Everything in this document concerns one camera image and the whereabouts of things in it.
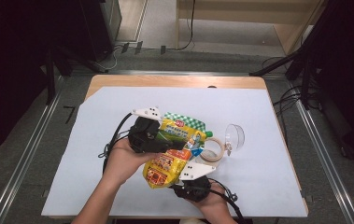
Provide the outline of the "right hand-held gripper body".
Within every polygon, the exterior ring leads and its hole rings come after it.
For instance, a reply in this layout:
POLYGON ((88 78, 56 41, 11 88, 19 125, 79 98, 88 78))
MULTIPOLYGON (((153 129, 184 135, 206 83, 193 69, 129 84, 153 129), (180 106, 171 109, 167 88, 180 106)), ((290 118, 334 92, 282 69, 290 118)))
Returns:
POLYGON ((199 203, 210 192, 211 184, 207 175, 215 170, 215 166, 189 161, 171 189, 179 198, 199 203))

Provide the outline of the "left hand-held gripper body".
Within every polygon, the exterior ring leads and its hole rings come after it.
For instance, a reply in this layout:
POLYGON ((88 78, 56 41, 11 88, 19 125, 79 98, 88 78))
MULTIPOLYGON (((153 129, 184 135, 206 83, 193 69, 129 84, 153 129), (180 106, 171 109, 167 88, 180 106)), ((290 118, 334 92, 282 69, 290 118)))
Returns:
POLYGON ((132 114, 136 115, 137 119, 129 130, 128 140, 134 152, 163 153, 169 149, 166 140, 156 138, 162 120, 158 107, 133 109, 132 114))

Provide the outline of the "yellow green snack bag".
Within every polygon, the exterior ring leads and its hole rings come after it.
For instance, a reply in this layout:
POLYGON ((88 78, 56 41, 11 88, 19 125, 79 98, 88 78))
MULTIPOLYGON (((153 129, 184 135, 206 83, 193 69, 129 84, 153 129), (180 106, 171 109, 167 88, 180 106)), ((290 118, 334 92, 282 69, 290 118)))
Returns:
POLYGON ((206 138, 212 136, 212 132, 208 133, 205 130, 204 122, 167 112, 156 138, 184 141, 186 145, 182 150, 169 149, 145 164, 143 176, 149 186, 157 189, 174 185, 186 163, 200 155, 204 150, 206 138))

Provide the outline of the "person's right hand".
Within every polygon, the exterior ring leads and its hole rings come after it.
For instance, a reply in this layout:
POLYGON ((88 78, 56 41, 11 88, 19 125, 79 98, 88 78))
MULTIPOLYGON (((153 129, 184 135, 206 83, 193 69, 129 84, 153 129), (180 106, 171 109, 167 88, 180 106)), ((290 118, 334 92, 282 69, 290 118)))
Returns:
POLYGON ((199 203, 191 203, 203 214, 208 221, 220 218, 229 214, 227 203, 216 193, 210 192, 205 199, 199 203))

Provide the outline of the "person's left hand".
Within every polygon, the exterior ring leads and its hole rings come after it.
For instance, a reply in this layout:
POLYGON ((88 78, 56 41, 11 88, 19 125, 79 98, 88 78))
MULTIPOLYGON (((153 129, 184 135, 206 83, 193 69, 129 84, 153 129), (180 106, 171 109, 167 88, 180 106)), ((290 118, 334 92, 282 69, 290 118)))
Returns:
POLYGON ((137 169, 160 153, 135 153, 126 139, 120 140, 112 148, 101 181, 106 186, 121 186, 137 169))

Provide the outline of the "white table sheet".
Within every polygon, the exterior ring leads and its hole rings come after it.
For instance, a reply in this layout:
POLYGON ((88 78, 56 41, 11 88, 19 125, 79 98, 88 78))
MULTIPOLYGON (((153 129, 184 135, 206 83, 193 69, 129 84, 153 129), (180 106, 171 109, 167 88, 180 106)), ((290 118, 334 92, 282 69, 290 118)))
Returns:
POLYGON ((218 139, 240 126, 245 141, 224 157, 212 178, 236 193, 245 217, 306 217, 308 208, 266 90, 103 87, 79 108, 42 213, 75 216, 97 185, 100 153, 117 129, 133 125, 128 113, 156 106, 203 121, 218 139))

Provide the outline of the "black metal stand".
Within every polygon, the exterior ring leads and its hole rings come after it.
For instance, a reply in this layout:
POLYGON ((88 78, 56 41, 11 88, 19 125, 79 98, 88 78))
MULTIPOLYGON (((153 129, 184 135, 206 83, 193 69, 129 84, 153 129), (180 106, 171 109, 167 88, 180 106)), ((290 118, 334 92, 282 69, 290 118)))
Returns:
POLYGON ((303 76, 305 107, 309 107, 309 80, 319 73, 322 87, 354 108, 354 0, 329 0, 301 47, 252 75, 261 77, 285 64, 290 66, 287 79, 303 76))
POLYGON ((46 79, 47 79, 47 105, 49 105, 55 99, 55 74, 54 68, 57 68, 62 76, 70 76, 72 73, 72 66, 69 63, 69 59, 72 59, 86 68, 97 73, 104 73, 105 69, 102 69, 99 65, 95 65, 89 60, 84 59, 72 50, 63 46, 52 46, 48 49, 45 57, 46 65, 46 79))

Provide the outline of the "black cabinet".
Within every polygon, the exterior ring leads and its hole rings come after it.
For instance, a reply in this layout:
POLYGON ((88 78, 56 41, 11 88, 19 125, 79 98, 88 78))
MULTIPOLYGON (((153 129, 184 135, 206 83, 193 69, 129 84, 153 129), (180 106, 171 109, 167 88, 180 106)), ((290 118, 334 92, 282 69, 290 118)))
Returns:
POLYGON ((122 15, 119 0, 79 0, 88 31, 90 56, 99 62, 115 47, 122 15))

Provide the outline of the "light wooden shelf unit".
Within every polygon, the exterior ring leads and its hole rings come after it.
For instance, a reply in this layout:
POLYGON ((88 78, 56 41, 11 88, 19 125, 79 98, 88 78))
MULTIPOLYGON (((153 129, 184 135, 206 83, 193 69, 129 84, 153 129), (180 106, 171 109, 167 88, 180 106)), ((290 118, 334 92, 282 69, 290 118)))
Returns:
POLYGON ((273 24, 286 55, 298 48, 326 0, 176 0, 176 19, 241 21, 273 24))

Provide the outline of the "metal floor rail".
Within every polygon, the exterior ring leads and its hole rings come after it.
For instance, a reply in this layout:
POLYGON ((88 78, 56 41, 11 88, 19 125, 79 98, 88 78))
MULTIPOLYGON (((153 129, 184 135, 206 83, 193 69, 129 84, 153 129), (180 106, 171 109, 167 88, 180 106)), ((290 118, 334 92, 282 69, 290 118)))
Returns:
POLYGON ((7 185, 2 191, 0 197, 0 224, 4 223, 10 206, 12 205, 20 187, 21 183, 28 171, 28 168, 35 156, 37 148, 40 141, 47 130, 50 123, 50 119, 57 107, 63 88, 64 83, 67 78, 59 76, 55 81, 55 96, 54 98, 45 106, 41 117, 31 134, 31 137, 21 154, 19 162, 17 163, 11 178, 8 180, 7 185))
POLYGON ((319 134, 319 130, 313 120, 311 112, 306 109, 302 103, 298 103, 297 108, 304 122, 304 126, 307 129, 311 142, 313 143, 314 149, 319 157, 322 169, 333 190, 333 195, 343 213, 345 221, 347 224, 354 224, 354 202, 347 192, 347 188, 345 187, 342 178, 333 164, 333 160, 328 153, 328 149, 325 146, 322 137, 319 134))

